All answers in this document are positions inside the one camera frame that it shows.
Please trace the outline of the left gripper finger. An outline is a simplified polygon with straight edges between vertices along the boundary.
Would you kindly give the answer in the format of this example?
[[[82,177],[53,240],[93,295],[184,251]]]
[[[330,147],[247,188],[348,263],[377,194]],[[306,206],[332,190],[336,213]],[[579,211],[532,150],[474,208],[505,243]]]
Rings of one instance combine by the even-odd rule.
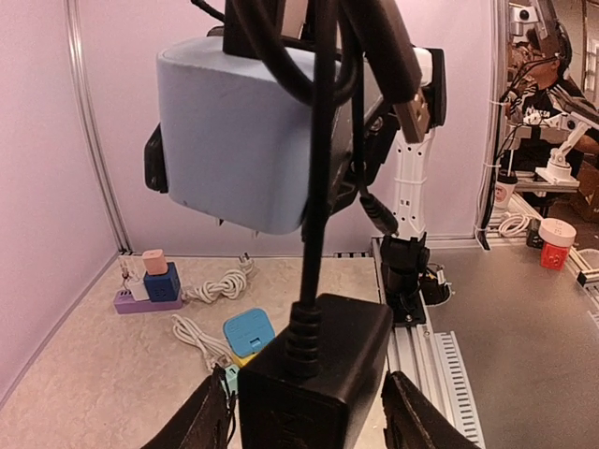
[[[387,448],[475,448],[400,370],[388,373],[381,394]],[[147,443],[146,448],[226,448],[236,428],[238,395],[220,366]]]

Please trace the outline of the teal USB charger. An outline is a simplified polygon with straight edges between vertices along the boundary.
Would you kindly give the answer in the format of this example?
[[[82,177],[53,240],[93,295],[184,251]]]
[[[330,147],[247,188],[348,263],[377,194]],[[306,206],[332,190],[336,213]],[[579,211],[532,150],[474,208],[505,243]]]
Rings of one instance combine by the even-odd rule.
[[[238,395],[238,374],[240,368],[231,364],[224,368],[225,371],[225,390],[229,396]]]

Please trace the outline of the yellow cube socket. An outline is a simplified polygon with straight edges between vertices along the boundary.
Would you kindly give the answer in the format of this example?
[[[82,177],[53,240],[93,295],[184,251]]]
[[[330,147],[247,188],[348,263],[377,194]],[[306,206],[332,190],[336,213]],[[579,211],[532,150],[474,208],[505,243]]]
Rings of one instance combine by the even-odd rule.
[[[257,356],[257,353],[249,354],[246,356],[240,356],[235,353],[231,355],[232,362],[239,367],[240,369],[246,366],[250,361],[252,361]]]

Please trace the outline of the black charger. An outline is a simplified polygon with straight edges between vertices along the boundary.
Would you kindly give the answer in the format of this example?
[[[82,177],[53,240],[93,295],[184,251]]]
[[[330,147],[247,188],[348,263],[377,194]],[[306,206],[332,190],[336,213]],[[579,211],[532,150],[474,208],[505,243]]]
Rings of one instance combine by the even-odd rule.
[[[322,294],[241,369],[245,448],[352,448],[383,377],[393,312]]]

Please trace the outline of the blue rounded charger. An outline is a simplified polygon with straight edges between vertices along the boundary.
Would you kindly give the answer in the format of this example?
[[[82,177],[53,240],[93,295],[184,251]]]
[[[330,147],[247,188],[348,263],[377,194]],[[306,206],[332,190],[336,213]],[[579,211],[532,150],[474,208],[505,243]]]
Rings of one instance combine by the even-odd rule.
[[[223,332],[232,352],[239,357],[260,352],[275,338],[268,315],[259,308],[250,309],[226,320]]]

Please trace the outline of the dark blue cube socket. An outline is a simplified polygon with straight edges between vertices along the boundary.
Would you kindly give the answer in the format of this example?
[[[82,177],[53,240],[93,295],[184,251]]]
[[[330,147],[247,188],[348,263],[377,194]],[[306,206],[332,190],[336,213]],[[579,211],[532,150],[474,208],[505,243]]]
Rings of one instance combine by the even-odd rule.
[[[152,275],[146,272],[143,283],[151,302],[173,302],[180,298],[181,282],[174,262],[168,262],[168,271],[164,274]]]

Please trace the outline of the purple power strip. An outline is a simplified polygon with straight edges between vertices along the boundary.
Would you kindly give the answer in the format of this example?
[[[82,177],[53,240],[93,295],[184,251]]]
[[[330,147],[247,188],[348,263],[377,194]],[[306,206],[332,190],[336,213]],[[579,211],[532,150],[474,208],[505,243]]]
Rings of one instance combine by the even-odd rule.
[[[113,307],[118,314],[136,314],[159,311],[176,311],[183,307],[183,300],[178,297],[174,301],[151,302],[151,300],[136,301],[128,290],[119,290],[114,299]]]

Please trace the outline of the white USB charger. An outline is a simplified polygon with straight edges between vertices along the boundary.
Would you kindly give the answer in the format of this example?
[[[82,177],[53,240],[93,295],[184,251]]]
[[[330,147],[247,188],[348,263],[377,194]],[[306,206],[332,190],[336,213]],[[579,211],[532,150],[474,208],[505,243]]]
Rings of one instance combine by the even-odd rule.
[[[124,289],[137,302],[147,301],[150,299],[145,284],[139,277],[128,277],[124,279]]]

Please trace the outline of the pink charger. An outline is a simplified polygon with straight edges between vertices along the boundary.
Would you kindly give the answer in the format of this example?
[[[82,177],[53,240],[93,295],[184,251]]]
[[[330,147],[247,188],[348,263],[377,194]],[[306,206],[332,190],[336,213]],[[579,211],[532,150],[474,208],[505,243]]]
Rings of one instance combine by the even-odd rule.
[[[146,273],[161,276],[168,273],[168,261],[162,249],[147,250],[141,255]]]

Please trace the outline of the light blue charger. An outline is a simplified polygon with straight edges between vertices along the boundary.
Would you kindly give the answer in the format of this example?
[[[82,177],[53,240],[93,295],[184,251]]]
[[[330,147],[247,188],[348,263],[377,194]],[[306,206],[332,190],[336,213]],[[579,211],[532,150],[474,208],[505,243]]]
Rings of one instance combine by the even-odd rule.
[[[308,197],[312,111],[220,37],[156,57],[169,198],[254,231],[297,230]]]

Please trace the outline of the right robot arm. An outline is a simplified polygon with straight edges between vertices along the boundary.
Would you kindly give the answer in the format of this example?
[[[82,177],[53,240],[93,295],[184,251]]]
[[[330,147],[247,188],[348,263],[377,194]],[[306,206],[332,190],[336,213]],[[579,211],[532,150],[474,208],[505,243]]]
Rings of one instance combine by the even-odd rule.
[[[361,174],[354,169],[354,112],[333,120],[329,206],[342,210],[397,153],[395,228],[381,244],[387,304],[398,326],[425,322],[429,262],[424,185],[431,144],[446,113],[444,54],[417,49],[431,106],[429,131],[414,142],[364,70]],[[217,37],[192,39],[157,57],[160,123],[144,151],[147,186],[174,202],[257,232],[284,235],[302,223],[309,182],[311,111],[258,60],[228,55]]]

